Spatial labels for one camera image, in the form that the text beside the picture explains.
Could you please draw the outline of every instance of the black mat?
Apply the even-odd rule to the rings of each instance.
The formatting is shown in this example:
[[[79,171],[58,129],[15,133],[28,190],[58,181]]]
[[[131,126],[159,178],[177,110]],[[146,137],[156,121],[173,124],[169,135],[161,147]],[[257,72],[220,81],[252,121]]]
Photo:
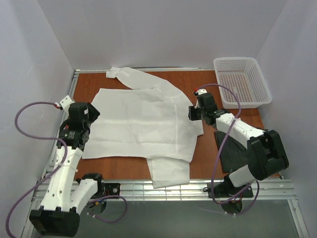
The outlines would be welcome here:
[[[226,134],[222,131],[215,131],[214,135],[219,149]],[[248,164],[246,152],[247,149],[242,144],[229,137],[220,154],[222,170],[225,173],[230,173]]]

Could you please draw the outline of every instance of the wooden table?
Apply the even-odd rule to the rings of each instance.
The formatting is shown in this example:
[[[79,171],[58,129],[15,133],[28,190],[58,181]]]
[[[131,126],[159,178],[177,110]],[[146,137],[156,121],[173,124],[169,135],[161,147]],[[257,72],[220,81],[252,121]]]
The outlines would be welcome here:
[[[182,90],[190,101],[195,104],[196,97],[193,91],[196,87],[208,83],[217,83],[214,71],[166,71],[148,72],[171,82],[175,87]],[[92,102],[100,88],[129,89],[117,79],[106,78],[105,73],[82,73],[78,77],[74,99],[77,102]],[[219,89],[208,87],[213,94],[218,108],[222,108]],[[243,109],[240,118],[246,123],[263,128],[263,123],[258,109]],[[214,129],[204,125],[204,134],[197,138],[197,145],[193,161],[190,164],[191,179],[210,179],[214,162],[217,155],[217,145],[214,138]],[[144,158],[131,157],[107,157],[99,159],[80,160],[76,178],[81,178],[86,173],[101,173],[104,179],[151,179],[147,161]],[[216,170],[216,179],[222,179],[219,162]]]

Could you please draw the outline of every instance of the wood surface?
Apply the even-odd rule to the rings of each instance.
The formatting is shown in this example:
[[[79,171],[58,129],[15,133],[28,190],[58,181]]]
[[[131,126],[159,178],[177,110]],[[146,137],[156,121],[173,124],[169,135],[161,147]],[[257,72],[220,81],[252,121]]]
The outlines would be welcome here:
[[[193,91],[208,83],[217,83],[214,71],[166,71],[148,72],[149,74],[168,80],[175,87],[182,90],[190,101],[195,104],[196,97]],[[117,79],[106,78],[105,73],[81,73],[78,77],[74,99],[77,102],[92,102],[100,88],[129,89]],[[206,88],[213,94],[218,108],[222,108],[219,89],[215,86]],[[240,118],[246,123],[263,128],[258,109],[243,109]],[[210,179],[214,167],[217,145],[214,138],[214,129],[204,125],[204,134],[197,138],[197,145],[193,161],[190,164],[191,179]],[[144,158],[136,157],[107,157],[99,159],[80,160],[76,178],[86,173],[101,173],[104,179],[151,179],[148,164]],[[222,179],[219,162],[216,170],[216,179]]]

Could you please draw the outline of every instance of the robotic arm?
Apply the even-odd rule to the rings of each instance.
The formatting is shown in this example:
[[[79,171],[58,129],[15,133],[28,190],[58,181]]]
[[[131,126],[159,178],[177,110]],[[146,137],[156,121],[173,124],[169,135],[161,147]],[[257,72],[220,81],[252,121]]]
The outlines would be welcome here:
[[[214,187],[214,193],[235,194],[237,188],[248,183],[263,180],[288,168],[288,159],[279,134],[254,128],[241,119],[235,119],[227,110],[218,110],[211,93],[205,89],[194,92],[196,106],[189,107],[190,120],[204,120],[215,129],[228,132],[236,120],[229,136],[236,139],[247,149],[248,164],[226,175],[224,182]]]
[[[100,113],[90,103],[77,103],[69,96],[56,107],[68,115],[58,135],[65,141],[68,153],[61,164],[65,148],[58,142],[54,168],[61,168],[51,177],[39,210],[32,210],[29,219],[42,235],[73,237],[79,227],[79,214],[89,199],[103,197],[105,194],[102,175],[87,174],[78,180],[79,186],[70,195],[78,162],[89,139],[90,125]]]

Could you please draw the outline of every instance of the cable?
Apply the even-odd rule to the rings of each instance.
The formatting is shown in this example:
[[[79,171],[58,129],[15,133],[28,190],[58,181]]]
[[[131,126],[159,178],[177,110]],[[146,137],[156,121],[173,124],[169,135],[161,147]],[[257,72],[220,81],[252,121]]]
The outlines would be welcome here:
[[[106,220],[105,218],[102,218],[102,217],[100,217],[100,216],[97,216],[97,215],[95,215],[95,214],[93,214],[93,213],[91,213],[91,212],[88,212],[88,213],[89,213],[89,215],[93,216],[94,218],[97,218],[97,219],[99,219],[99,220],[101,220],[101,221],[103,221],[103,222],[105,222],[105,223],[113,224],[113,223],[116,223],[116,222],[120,221],[120,220],[125,216],[125,214],[127,213],[127,210],[128,210],[128,202],[127,202],[127,200],[125,200],[124,197],[119,196],[119,195],[109,195],[109,196],[100,197],[100,198],[97,198],[97,199],[94,199],[94,200],[90,200],[87,204],[89,204],[89,203],[94,203],[94,202],[99,202],[99,201],[103,201],[103,200],[105,200],[105,199],[107,199],[107,198],[120,198],[120,199],[122,199],[122,200],[124,201],[124,204],[125,204],[124,212],[122,213],[122,215],[121,215],[118,219],[116,219],[116,220],[114,220],[114,221],[108,221],[108,220]]]
[[[33,105],[38,105],[38,104],[47,104],[47,105],[53,105],[55,107],[55,103],[50,103],[50,102],[34,102],[34,103],[30,103],[28,105],[25,105],[24,107],[22,107],[18,113],[16,114],[15,116],[15,119],[14,119],[14,125],[16,127],[16,129],[22,133],[23,135],[27,136],[27,137],[30,137],[30,138],[33,138],[33,139],[38,139],[38,140],[58,140],[60,141],[64,148],[65,148],[65,153],[63,155],[63,158],[61,160],[61,164],[64,163],[65,159],[66,159],[66,156],[67,156],[67,145],[66,143],[62,140],[62,139],[59,139],[59,138],[56,138],[56,137],[41,137],[41,136],[36,136],[36,135],[31,135],[29,133],[26,133],[24,132],[20,126],[18,125],[18,118],[20,116],[20,114],[25,110],[27,109],[28,107],[30,106],[33,106]],[[39,181],[36,185],[34,185],[32,188],[30,188],[28,191],[25,192],[25,194],[23,194],[14,204],[13,206],[11,207],[11,209],[9,210],[8,212],[8,215],[6,217],[6,220],[5,220],[5,230],[6,230],[6,233],[9,235],[9,237],[11,238],[16,238],[11,230],[10,230],[10,227],[9,227],[9,221],[10,221],[10,217],[12,215],[12,212],[14,211],[14,209],[16,208],[16,206],[27,196],[29,195],[33,190],[37,189],[43,182],[45,182],[46,180],[48,180],[53,174],[55,174],[57,172],[57,170],[59,170],[59,168],[61,167],[61,165],[58,165],[49,175],[47,175],[44,179],[42,179],[41,181]]]
[[[240,105],[240,102],[239,102],[237,96],[236,96],[229,88],[227,88],[227,87],[225,87],[225,86],[223,86],[223,85],[217,84],[217,83],[205,84],[205,85],[199,87],[198,89],[205,88],[205,87],[207,87],[207,86],[222,87],[222,88],[228,90],[228,91],[232,94],[232,96],[233,96],[234,99],[236,100],[236,102],[237,102],[237,104],[238,104],[238,108],[239,108],[239,111],[238,111],[238,113],[236,114],[236,116],[235,116],[234,118],[235,118],[235,119],[238,119],[239,115],[241,114],[241,105]],[[228,129],[228,131],[227,131],[227,133],[226,133],[226,135],[225,135],[225,137],[224,137],[224,139],[223,139],[223,141],[222,141],[220,147],[219,147],[219,150],[218,150],[218,153],[217,153],[217,157],[216,157],[216,162],[214,163],[214,168],[213,168],[213,172],[212,172],[212,176],[211,176],[211,197],[212,197],[213,202],[216,203],[216,204],[219,204],[219,205],[225,204],[225,203],[228,203],[228,202],[232,201],[234,198],[236,198],[238,195],[242,194],[245,190],[247,190],[247,189],[250,187],[250,184],[247,184],[243,189],[241,189],[241,190],[240,190],[239,192],[237,192],[235,195],[233,195],[232,197],[228,198],[227,200],[225,200],[225,201],[223,201],[223,202],[218,202],[218,201],[216,201],[216,199],[215,199],[215,197],[214,197],[213,189],[214,189],[214,177],[215,177],[215,172],[216,172],[216,169],[217,169],[217,165],[218,165],[218,162],[219,162],[219,159],[220,159],[220,154],[221,154],[221,152],[222,152],[223,146],[224,146],[226,140],[228,139],[229,134],[230,134],[230,132],[231,132],[231,129],[233,128],[233,126],[234,126],[234,124],[235,124],[235,122],[236,122],[235,119],[232,121],[232,123],[231,123],[231,125],[230,125],[230,127],[229,127],[229,129]],[[256,199],[257,199],[257,197],[258,197],[258,195],[259,195],[259,191],[260,191],[260,184],[259,184],[259,182],[258,182],[257,180],[256,180],[256,182],[257,182],[257,185],[258,185],[258,189],[257,189],[257,194],[256,194],[254,200],[252,201],[252,203],[250,204],[250,206],[249,206],[247,209],[245,209],[244,211],[238,213],[237,215],[242,215],[242,214],[244,214],[244,213],[247,212],[247,211],[253,206],[253,204],[255,203],[255,201],[256,201]]]

